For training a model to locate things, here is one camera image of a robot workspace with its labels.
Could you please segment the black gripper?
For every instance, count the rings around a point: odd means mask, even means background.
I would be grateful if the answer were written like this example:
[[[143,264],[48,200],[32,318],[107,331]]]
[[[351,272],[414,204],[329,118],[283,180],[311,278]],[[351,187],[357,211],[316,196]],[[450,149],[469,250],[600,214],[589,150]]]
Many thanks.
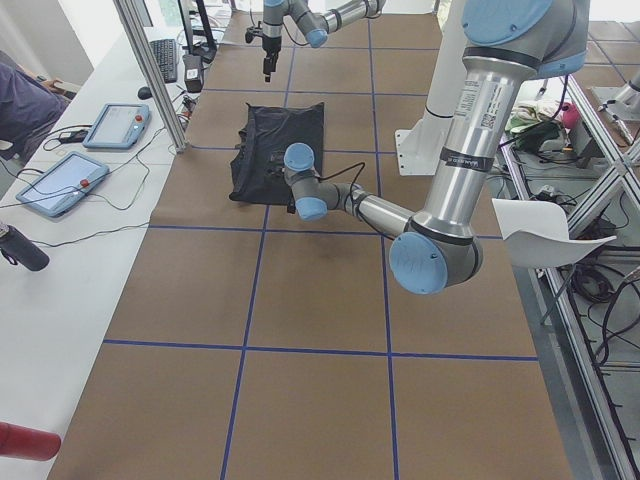
[[[285,180],[283,154],[271,154],[267,162],[267,201],[284,206],[289,214],[295,213],[294,197]]]
[[[270,83],[271,76],[277,69],[277,62],[281,51],[281,38],[263,37],[262,49],[265,52],[265,58],[263,60],[264,81]]]

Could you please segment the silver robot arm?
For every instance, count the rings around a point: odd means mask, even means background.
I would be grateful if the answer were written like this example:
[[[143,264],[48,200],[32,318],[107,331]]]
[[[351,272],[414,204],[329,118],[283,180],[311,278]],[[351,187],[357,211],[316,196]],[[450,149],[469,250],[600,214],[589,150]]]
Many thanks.
[[[461,87],[424,207],[409,211],[353,185],[321,180],[303,143],[284,153],[299,217],[341,209],[392,238],[389,263],[406,290],[435,294],[472,278],[482,248],[470,221],[521,85],[578,71],[586,57],[586,1],[469,1]]]
[[[278,0],[263,2],[263,18],[258,25],[262,49],[264,80],[269,83],[276,72],[282,47],[284,19],[290,17],[312,48],[323,46],[330,34],[360,19],[373,19],[382,13],[384,0],[348,1],[325,13],[314,13],[307,1]]]

